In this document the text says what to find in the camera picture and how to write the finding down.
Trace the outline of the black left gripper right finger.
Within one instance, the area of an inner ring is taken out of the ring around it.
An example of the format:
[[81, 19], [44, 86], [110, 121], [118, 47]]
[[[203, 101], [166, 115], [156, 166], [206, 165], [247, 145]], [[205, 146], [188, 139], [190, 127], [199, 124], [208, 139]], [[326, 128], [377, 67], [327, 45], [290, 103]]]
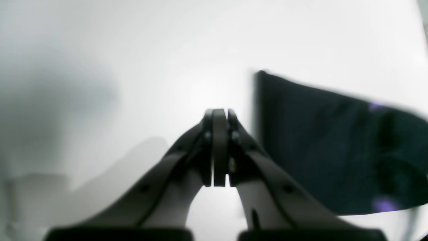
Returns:
[[240, 241], [385, 241], [379, 229], [341, 220], [281, 169], [227, 111], [226, 173], [248, 230]]

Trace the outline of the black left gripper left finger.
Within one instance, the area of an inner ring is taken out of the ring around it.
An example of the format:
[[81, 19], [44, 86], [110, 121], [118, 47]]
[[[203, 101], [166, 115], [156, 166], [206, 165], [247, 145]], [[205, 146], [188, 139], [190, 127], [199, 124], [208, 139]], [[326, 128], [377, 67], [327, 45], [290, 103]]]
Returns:
[[191, 241], [185, 228], [202, 186], [221, 186], [221, 110], [209, 109], [160, 162], [93, 217], [50, 231], [47, 241]]

